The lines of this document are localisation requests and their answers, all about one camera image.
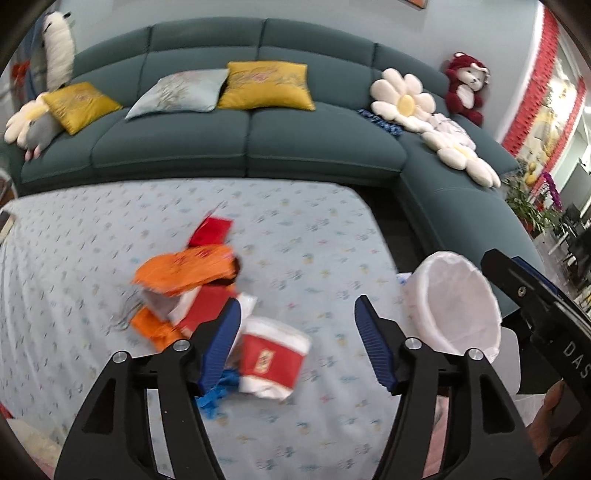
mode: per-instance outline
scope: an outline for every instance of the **plush toy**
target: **plush toy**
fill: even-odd
[[[53,12],[43,22],[43,44],[47,58],[47,90],[53,92],[72,79],[74,39],[65,15]]]
[[[9,118],[4,133],[4,141],[7,144],[16,141],[19,147],[23,149],[27,147],[26,137],[30,122],[49,111],[46,103],[42,100],[46,93],[40,94],[36,100],[23,105],[17,113]]]
[[[479,127],[484,120],[475,109],[482,107],[482,97],[478,94],[489,82],[489,71],[484,64],[470,55],[457,52],[453,56],[446,75],[450,80],[445,103],[450,113],[459,113]]]
[[[423,84],[413,74],[402,78],[397,70],[386,69],[369,94],[376,100],[372,112],[389,122],[396,122],[410,132],[432,130],[428,120],[435,111],[434,98],[423,92]]]
[[[51,112],[46,112],[37,120],[33,120],[27,131],[25,161],[29,161],[31,158],[39,158],[41,152],[63,131],[64,127],[54,118]]]
[[[448,167],[466,170],[470,178],[483,187],[501,186],[501,179],[495,170],[479,158],[474,149],[461,144],[454,134],[435,130],[425,132],[422,137],[427,146],[437,152],[439,159]]]

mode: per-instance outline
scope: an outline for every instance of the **sofa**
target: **sofa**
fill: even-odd
[[[308,65],[316,111],[216,109],[124,120],[159,78],[231,60],[285,60]],[[331,181],[392,189],[426,253],[456,251],[476,265],[491,248],[543,265],[501,192],[446,167],[405,132],[394,138],[362,118],[369,87],[393,67],[414,73],[449,116],[447,77],[371,40],[304,22],[268,18],[199,18],[164,22],[104,41],[76,55],[72,83],[88,81],[123,109],[74,136],[61,134],[37,160],[0,147],[21,194],[105,181],[163,177],[257,177]],[[452,116],[499,175],[518,165],[484,130]],[[516,309],[495,291],[501,311]]]

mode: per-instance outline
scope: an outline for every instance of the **table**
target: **table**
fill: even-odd
[[[0,401],[62,442],[111,355],[153,353],[122,324],[129,282],[147,259],[184,248],[211,208],[232,218],[238,289],[255,313],[313,339],[295,393],[277,403],[233,395],[205,421],[227,478],[370,478],[398,400],[381,387],[353,322],[367,294],[414,334],[396,269],[370,210],[351,190],[273,180],[105,184],[18,199],[0,247]],[[148,393],[152,406],[157,395]],[[167,465],[158,412],[152,436]]]

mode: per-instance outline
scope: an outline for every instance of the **pillow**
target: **pillow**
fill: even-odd
[[[228,87],[217,107],[248,110],[282,106],[316,110],[306,74],[308,65],[287,61],[231,61]]]
[[[125,119],[156,112],[211,112],[228,69],[189,70],[161,78],[141,96]]]
[[[49,111],[70,135],[74,135],[121,105],[100,93],[89,82],[75,83],[43,96]]]

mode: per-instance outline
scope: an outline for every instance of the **metal bolt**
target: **metal bolt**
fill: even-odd
[[[478,348],[470,348],[468,350],[468,356],[472,358],[472,360],[482,360],[484,358],[484,353]]]
[[[115,352],[113,355],[113,361],[116,364],[122,364],[127,360],[127,352]]]
[[[189,350],[189,347],[191,346],[191,344],[189,343],[188,340],[177,340],[174,345],[173,348],[177,351],[177,352],[184,352],[185,350]]]
[[[410,337],[406,339],[404,346],[409,350],[419,350],[423,346],[423,343],[418,338]]]

